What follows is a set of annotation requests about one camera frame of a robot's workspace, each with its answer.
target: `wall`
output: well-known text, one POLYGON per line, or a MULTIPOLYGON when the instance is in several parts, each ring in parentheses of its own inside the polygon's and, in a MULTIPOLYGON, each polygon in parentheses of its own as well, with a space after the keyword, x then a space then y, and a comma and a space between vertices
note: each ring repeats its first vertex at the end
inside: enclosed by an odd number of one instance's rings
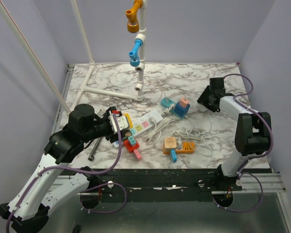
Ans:
MULTIPOLYGON (((88 63, 70 1, 34 0, 68 63, 88 63)), ((274 0, 149 0, 146 61, 239 62, 274 0)), ((133 0, 77 0, 96 62, 129 62, 133 0)))
MULTIPOLYGON (((66 64, 32 0, 4 0, 41 63, 61 90, 66 64)), ((34 171, 58 102, 0 14, 0 204, 34 171)), ((0 217, 0 233, 6 221, 0 217)))
POLYGON ((291 204, 291 0, 275 1, 240 68, 255 85, 253 107, 271 114, 271 165, 280 171, 291 204))

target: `marble table top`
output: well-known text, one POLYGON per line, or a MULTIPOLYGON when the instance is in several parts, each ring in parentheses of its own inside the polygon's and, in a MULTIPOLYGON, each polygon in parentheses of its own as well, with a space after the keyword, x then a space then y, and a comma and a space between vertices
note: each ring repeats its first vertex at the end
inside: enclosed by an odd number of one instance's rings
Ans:
MULTIPOLYGON (((69 107, 72 105, 88 68, 88 64, 75 65, 66 100, 69 107)), ((173 93, 180 93, 171 97, 173 101, 177 102, 182 97, 181 94, 185 94, 191 104, 187 116, 194 123, 194 128, 202 133, 201 141, 192 140, 196 145, 196 151, 193 154, 178 154, 177 162, 171 163, 169 155, 164 155, 161 150, 153 149, 155 140, 147 144, 142 137, 138 137, 137 140, 140 144, 138 151, 142 160, 137 161, 133 154, 129 154, 126 148, 123 148, 120 161, 115 168, 217 168, 235 148, 236 122, 223 112, 201 111, 196 101, 209 85, 209 78, 223 77, 230 73, 240 73, 236 64, 146 64, 145 82, 151 81, 151 83, 145 83, 145 99, 142 102, 85 92, 79 103, 92 105, 96 112, 100 109, 105 111, 109 106, 116 106, 123 113, 129 113, 131 120, 134 121, 153 109, 162 109, 160 100, 165 95, 168 97, 173 93), (159 87, 152 82, 158 83, 162 87, 164 91, 162 95, 159 87), (145 108, 155 104, 158 100, 159 102, 155 106, 145 108)), ((88 86, 135 94, 137 75, 129 64, 97 64, 88 86)), ((237 76, 227 78, 226 90, 233 94, 243 93, 245 88, 242 79, 237 76)), ((243 101, 249 104, 248 99, 243 99, 243 101)), ((173 131, 192 128, 191 123, 186 119, 180 120, 173 114, 169 114, 167 117, 172 121, 168 127, 162 130, 162 135, 157 143, 159 148, 162 147, 163 139, 170 136, 173 131)), ((66 123, 67 114, 63 113, 61 127, 66 123)), ((112 147, 105 139, 102 139, 94 161, 88 161, 87 158, 93 146, 94 144, 81 152, 72 162, 72 166, 108 168, 114 163, 117 148, 112 147)), ((256 159, 252 160, 247 168, 269 168, 269 164, 266 158, 256 159)))

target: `power strip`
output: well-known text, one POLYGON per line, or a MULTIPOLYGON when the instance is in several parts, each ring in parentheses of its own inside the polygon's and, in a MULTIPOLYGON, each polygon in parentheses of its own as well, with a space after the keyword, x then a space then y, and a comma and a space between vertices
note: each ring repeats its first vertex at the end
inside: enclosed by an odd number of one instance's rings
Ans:
POLYGON ((153 121, 155 120, 156 124, 160 123, 163 120, 163 117, 157 110, 152 110, 151 112, 141 116, 140 118, 133 121, 133 128, 130 129, 131 134, 134 137, 137 137, 149 129, 153 128, 155 124, 153 121))

